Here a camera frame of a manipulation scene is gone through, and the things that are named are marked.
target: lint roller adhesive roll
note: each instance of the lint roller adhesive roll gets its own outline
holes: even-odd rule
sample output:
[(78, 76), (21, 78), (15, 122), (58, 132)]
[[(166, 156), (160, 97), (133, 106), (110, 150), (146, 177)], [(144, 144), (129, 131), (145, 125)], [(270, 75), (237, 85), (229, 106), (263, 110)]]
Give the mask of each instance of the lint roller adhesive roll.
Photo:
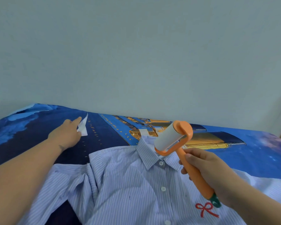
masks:
[(176, 152), (181, 160), (185, 170), (189, 177), (194, 182), (195, 186), (202, 194), (202, 196), (209, 200), (216, 208), (221, 207), (221, 203), (218, 200), (214, 189), (208, 185), (201, 175), (201, 172), (188, 163), (185, 159), (185, 152), (182, 146), (185, 145), (193, 136), (193, 129), (191, 125), (186, 121), (174, 121), (160, 136), (154, 141), (155, 151), (162, 156), (168, 156), (172, 152)]

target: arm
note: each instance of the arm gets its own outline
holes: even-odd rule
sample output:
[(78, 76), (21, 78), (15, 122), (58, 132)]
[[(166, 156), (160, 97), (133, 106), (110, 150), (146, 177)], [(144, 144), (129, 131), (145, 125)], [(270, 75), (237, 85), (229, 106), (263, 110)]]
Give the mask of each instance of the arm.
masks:
[(0, 165), (0, 224), (16, 224), (30, 208), (57, 157), (80, 140), (80, 121), (65, 120), (47, 140)]
[[(247, 224), (281, 224), (281, 204), (242, 180), (218, 156), (199, 148), (185, 152), (186, 160), (200, 170), (219, 200), (234, 209)], [(184, 168), (181, 173), (187, 174)]]

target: orange lint roller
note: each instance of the orange lint roller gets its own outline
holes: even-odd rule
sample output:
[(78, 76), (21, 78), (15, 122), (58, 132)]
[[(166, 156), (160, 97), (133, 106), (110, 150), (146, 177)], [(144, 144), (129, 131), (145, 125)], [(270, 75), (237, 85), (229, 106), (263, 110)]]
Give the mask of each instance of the orange lint roller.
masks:
[(189, 164), (185, 159), (185, 152), (182, 149), (182, 146), (185, 145), (192, 137), (193, 129), (188, 122), (174, 121), (154, 141), (155, 151), (162, 156), (168, 156), (169, 154), (175, 151), (179, 159), (181, 160), (183, 166), (185, 167), (185, 170), (187, 171), (189, 177), (194, 182), (195, 186), (202, 194), (202, 196), (209, 200), (214, 207), (219, 208), (221, 207), (221, 203), (218, 200), (214, 189), (212, 189), (210, 185), (207, 184), (207, 182), (202, 177), (200, 171), (193, 165)]

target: shirt collar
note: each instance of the shirt collar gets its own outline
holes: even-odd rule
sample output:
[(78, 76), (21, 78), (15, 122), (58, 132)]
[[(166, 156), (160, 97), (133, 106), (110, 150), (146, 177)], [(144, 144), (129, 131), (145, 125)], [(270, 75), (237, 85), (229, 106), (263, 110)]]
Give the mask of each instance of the shirt collar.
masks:
[[(149, 170), (159, 160), (154, 149), (155, 139), (156, 137), (154, 136), (142, 136), (136, 147), (136, 150), (147, 170)], [(180, 164), (178, 163), (179, 158), (176, 153), (171, 153), (170, 155), (166, 156), (164, 161), (174, 170), (180, 170)]]

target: bedsheet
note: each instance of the bedsheet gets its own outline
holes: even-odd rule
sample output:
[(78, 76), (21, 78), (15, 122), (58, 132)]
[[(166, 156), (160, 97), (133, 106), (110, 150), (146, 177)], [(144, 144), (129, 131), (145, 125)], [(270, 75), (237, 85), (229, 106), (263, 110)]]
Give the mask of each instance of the bedsheet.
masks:
[[(158, 136), (171, 121), (107, 115), (63, 106), (32, 104), (0, 120), (0, 164), (23, 153), (61, 125), (65, 119), (86, 117), (87, 136), (64, 151), (55, 163), (86, 164), (88, 154), (101, 149), (136, 145), (142, 135)], [(281, 179), (281, 139), (267, 132), (191, 124), (193, 138), (186, 148), (209, 150), (231, 168), (252, 176)], [(66, 202), (47, 224), (79, 224)]]

